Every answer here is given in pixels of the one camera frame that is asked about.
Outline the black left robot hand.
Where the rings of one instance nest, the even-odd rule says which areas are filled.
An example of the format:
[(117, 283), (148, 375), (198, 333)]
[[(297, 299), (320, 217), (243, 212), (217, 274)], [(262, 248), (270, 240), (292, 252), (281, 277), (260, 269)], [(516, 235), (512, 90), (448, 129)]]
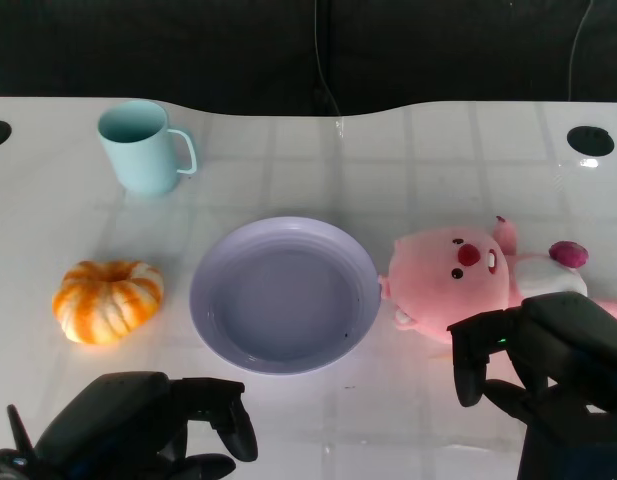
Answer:
[[(105, 374), (57, 415), (35, 452), (64, 479), (221, 479), (258, 457), (244, 391), (215, 378)], [(192, 421), (208, 423), (226, 453), (188, 454)]]

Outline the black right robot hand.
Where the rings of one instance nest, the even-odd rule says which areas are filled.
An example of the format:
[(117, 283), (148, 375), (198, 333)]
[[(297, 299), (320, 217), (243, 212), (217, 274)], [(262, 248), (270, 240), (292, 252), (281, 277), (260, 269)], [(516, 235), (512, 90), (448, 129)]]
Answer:
[(617, 319), (581, 294), (528, 298), (448, 331), (464, 407), (487, 396), (509, 415), (544, 417), (556, 401), (571, 398), (617, 411)]

